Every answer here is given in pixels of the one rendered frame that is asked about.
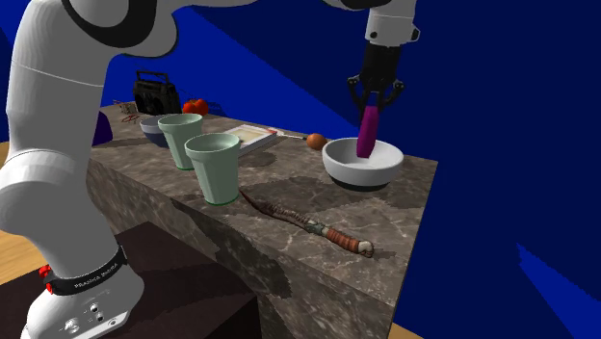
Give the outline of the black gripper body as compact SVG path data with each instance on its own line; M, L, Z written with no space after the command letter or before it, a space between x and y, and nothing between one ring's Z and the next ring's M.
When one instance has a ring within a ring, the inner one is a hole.
M366 92L384 92L391 89L400 92L404 85L397 79L397 67L402 53L401 46L382 46L371 42L366 44L360 83Z

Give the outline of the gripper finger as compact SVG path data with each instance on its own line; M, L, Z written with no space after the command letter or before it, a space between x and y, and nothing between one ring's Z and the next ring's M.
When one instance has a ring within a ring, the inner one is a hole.
M377 94L377 107L380 112L382 112L387 106L391 105L399 95L404 91L405 83L401 80L395 80L392 83L391 89L389 92L385 90L379 91Z
M351 76L347 79L347 86L354 105L363 112L371 95L370 77L364 74Z

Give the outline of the purple eggplant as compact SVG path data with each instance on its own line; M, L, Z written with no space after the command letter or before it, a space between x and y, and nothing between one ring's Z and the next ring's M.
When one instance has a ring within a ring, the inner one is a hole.
M356 156L369 158L376 144L379 128L379 109L377 106L366 106L360 123L356 142Z

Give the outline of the white book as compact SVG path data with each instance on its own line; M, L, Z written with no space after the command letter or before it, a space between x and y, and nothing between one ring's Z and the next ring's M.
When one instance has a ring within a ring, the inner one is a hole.
M244 156L253 150L276 140L275 131L242 124L226 131L227 134L235 135L240 139L239 156Z

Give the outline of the red tomato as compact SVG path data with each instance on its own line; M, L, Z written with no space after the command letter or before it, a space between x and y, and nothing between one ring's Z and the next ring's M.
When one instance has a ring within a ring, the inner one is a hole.
M206 116L209 113L209 106L204 99L192 99L183 105L182 112L184 114L198 114L201 116Z

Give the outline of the pale green cup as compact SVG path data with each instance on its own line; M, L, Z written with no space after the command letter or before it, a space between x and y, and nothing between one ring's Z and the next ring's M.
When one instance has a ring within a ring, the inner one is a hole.
M193 170L194 166L186 154L185 143L202 134L203 116L198 114L176 114L162 117L158 127L164 133L175 165L180 170Z
M225 205L239 195L238 158L240 139L227 133L209 133L185 142L204 199Z

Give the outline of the black radio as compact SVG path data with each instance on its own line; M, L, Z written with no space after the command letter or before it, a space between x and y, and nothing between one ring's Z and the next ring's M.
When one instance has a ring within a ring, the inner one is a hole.
M179 94L167 73L136 71L133 94L139 113L160 116L181 114Z

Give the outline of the blue and white bowl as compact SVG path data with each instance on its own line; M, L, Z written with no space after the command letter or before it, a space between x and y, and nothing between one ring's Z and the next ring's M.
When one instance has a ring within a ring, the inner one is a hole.
M168 148L169 145L163 131L159 128L158 121L165 115L147 117L140 121L140 127L144 135L155 145Z

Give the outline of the purple round object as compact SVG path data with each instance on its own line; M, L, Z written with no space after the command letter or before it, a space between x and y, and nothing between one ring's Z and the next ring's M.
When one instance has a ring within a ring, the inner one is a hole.
M99 112L97 116L94 136L92 139L92 146L108 143L112 139L113 132L110 121L104 113Z

